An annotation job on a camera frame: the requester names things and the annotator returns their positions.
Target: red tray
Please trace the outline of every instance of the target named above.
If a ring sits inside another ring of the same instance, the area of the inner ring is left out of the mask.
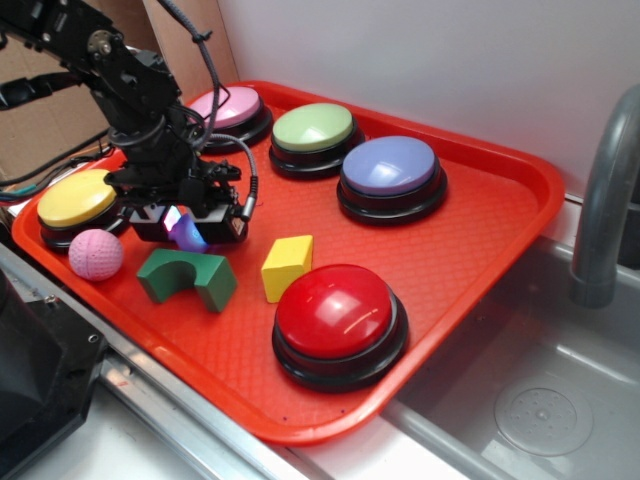
[[[277,118],[295,107],[335,102],[279,85],[251,82]],[[225,255],[239,286],[226,309],[208,312],[193,290],[162,305],[136,279],[151,252],[167,245],[122,237],[123,268],[90,283],[66,256],[40,239],[36,201],[16,220],[16,242],[101,312],[115,327],[259,438],[313,444],[344,434],[375,416],[465,314],[533,242],[559,210],[564,187],[556,170],[530,155],[417,123],[345,105],[369,138],[408,135],[427,142],[449,177],[440,209],[417,223],[370,227],[338,208],[336,178],[287,180],[270,168],[265,139],[253,148],[260,193],[248,239],[213,246]],[[228,156],[248,177],[246,158]],[[115,156],[96,167],[117,168]],[[240,182],[241,198],[248,181]],[[376,385],[345,394],[317,393],[291,382],[271,348],[276,305],[267,303],[260,268],[276,238],[314,236],[313,266],[361,265],[384,279],[404,303],[410,324],[404,357]]]

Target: green foam block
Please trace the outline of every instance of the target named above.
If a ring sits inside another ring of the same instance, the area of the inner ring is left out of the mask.
[[[195,288],[210,312],[221,312],[238,286],[225,257],[162,248],[153,251],[137,277],[155,303]]]

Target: button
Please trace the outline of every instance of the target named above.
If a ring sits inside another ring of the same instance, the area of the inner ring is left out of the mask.
[[[227,128],[237,125],[249,119],[260,109],[260,96],[252,88],[248,87],[228,87],[231,98],[227,92],[220,90],[219,104],[222,106],[216,112],[216,128]],[[205,117],[211,114],[213,104],[213,92],[205,93],[191,104],[191,108]]]
[[[345,107],[314,103],[285,113],[273,125],[273,138],[282,148],[311,152],[330,148],[353,130],[353,117]]]
[[[411,137],[382,137],[354,148],[344,159],[343,174],[362,193],[389,196],[407,193],[427,182],[435,155],[426,143]]]
[[[286,342],[314,358],[338,359],[371,347],[389,328],[391,293],[355,265],[312,270],[283,294],[277,324]]]
[[[50,227],[72,227],[108,209],[116,192],[104,183],[107,173],[103,169],[85,170],[51,186],[38,202],[40,220]]]

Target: stainless steel sink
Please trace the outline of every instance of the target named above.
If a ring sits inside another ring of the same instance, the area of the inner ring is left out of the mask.
[[[571,250],[541,239],[384,416],[470,478],[640,478],[640,276],[568,299]]]

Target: cardboard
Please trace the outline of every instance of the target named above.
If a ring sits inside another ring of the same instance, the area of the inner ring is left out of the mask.
[[[127,45],[163,54],[183,91],[183,101],[211,89],[198,48],[155,0],[146,2],[148,13],[140,0],[89,0],[87,3],[114,20]],[[217,2],[176,3],[199,30],[215,31],[208,47],[220,78],[223,82],[236,81],[235,64]],[[62,71],[55,59],[24,48],[18,40],[10,38],[9,45],[0,51],[0,83],[55,71]],[[107,126],[84,86],[0,112],[0,178],[27,173]]]

